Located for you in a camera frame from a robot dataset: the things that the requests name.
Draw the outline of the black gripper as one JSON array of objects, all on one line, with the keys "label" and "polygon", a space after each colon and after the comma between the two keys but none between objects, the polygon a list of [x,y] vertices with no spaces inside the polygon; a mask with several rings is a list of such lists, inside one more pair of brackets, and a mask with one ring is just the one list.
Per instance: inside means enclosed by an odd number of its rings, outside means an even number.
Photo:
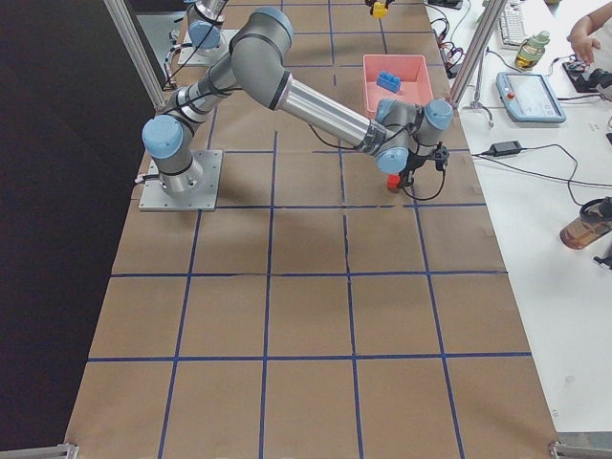
[{"label": "black gripper", "polygon": [[407,163],[404,169],[400,172],[400,187],[412,186],[414,183],[414,173],[422,167],[427,161],[434,162],[437,171],[442,173],[443,179],[446,179],[446,169],[448,166],[448,149],[442,142],[433,145],[425,154],[420,155],[419,151],[422,145],[417,144],[417,152],[409,151]]}]

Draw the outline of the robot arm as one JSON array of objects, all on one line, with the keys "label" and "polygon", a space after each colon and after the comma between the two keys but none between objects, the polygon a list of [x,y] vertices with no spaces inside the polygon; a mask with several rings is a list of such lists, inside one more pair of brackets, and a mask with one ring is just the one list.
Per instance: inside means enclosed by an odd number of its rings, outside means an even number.
[{"label": "robot arm", "polygon": [[224,0],[197,0],[187,8],[187,31],[197,52],[219,47],[226,4]]},{"label": "robot arm", "polygon": [[191,141],[209,112],[236,91],[372,156],[379,170],[399,176],[401,189],[413,184],[415,171],[427,162],[446,171],[448,150],[441,137],[453,110],[445,100],[419,105],[383,98],[369,119],[294,77],[284,65],[293,38],[293,26],[282,11],[255,10],[206,73],[176,90],[161,113],[144,125],[144,147],[157,166],[164,194],[186,197],[203,187],[205,169],[191,151]]}]

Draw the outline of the person hand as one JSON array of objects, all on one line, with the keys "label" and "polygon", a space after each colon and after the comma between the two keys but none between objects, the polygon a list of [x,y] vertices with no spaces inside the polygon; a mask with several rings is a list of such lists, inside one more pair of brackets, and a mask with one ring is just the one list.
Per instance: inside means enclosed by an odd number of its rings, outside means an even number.
[{"label": "person hand", "polygon": [[590,16],[584,16],[574,25],[567,36],[574,54],[586,64],[594,62],[594,51],[601,48],[600,41],[592,37],[592,33],[600,27],[601,21],[597,21]]}]

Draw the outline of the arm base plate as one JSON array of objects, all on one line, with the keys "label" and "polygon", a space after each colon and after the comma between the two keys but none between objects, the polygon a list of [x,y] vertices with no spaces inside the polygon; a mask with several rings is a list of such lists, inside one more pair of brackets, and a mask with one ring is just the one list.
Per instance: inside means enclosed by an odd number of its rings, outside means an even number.
[{"label": "arm base plate", "polygon": [[139,203],[141,211],[215,211],[222,169],[223,150],[192,151],[190,168],[176,176],[159,172],[150,163]]},{"label": "arm base plate", "polygon": [[186,46],[186,44],[192,42],[189,32],[186,32],[183,42],[185,47],[180,50],[178,64],[185,64],[187,67],[212,65],[229,49],[229,43],[237,33],[238,31],[236,29],[223,29],[221,31],[219,45],[216,48],[205,49],[201,47],[197,52],[194,52],[191,47]]}]

